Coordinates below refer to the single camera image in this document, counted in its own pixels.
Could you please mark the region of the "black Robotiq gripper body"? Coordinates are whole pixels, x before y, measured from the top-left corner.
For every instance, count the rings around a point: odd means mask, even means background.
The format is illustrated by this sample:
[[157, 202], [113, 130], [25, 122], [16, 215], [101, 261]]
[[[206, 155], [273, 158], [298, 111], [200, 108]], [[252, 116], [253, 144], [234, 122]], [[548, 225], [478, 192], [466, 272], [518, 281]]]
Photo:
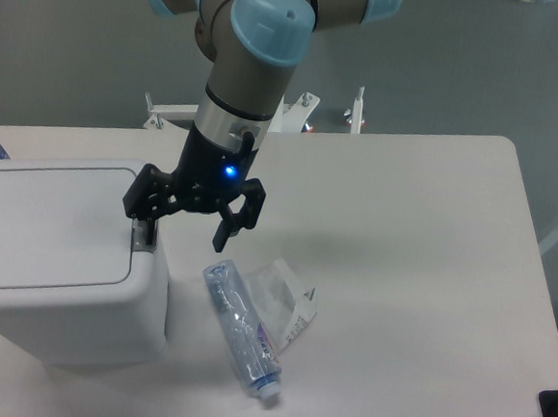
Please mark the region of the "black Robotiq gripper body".
[[176, 206], [183, 211], [212, 214], [229, 204], [253, 183], [249, 179], [257, 149], [255, 137], [246, 131], [236, 149], [212, 143], [192, 126], [177, 168], [172, 173]]

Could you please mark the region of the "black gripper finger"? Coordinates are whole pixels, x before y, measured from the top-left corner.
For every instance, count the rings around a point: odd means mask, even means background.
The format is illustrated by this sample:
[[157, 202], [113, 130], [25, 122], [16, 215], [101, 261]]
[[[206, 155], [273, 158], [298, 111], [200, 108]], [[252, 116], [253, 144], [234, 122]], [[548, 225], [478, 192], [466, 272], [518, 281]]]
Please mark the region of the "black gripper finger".
[[221, 222], [214, 234], [212, 246], [217, 253], [222, 253], [228, 239], [241, 229], [251, 230], [256, 227], [267, 195], [261, 183], [259, 179], [253, 178], [242, 184], [238, 195], [244, 197], [244, 203], [236, 213], [230, 208], [230, 200], [216, 199]]
[[157, 221], [181, 210], [178, 180], [174, 172], [145, 164], [123, 197], [125, 216], [140, 222], [146, 245], [154, 245]]

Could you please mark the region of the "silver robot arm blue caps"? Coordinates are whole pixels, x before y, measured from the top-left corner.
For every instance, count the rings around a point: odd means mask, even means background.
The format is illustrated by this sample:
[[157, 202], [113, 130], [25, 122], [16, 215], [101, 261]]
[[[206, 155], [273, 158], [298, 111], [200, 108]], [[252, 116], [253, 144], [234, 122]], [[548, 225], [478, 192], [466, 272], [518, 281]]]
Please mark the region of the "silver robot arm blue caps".
[[145, 165], [123, 199], [126, 216], [154, 244], [161, 217], [217, 213], [213, 247], [256, 226], [265, 199], [249, 177], [312, 35], [395, 15], [403, 0], [148, 0], [163, 16], [195, 13], [195, 38], [212, 63], [172, 172]]

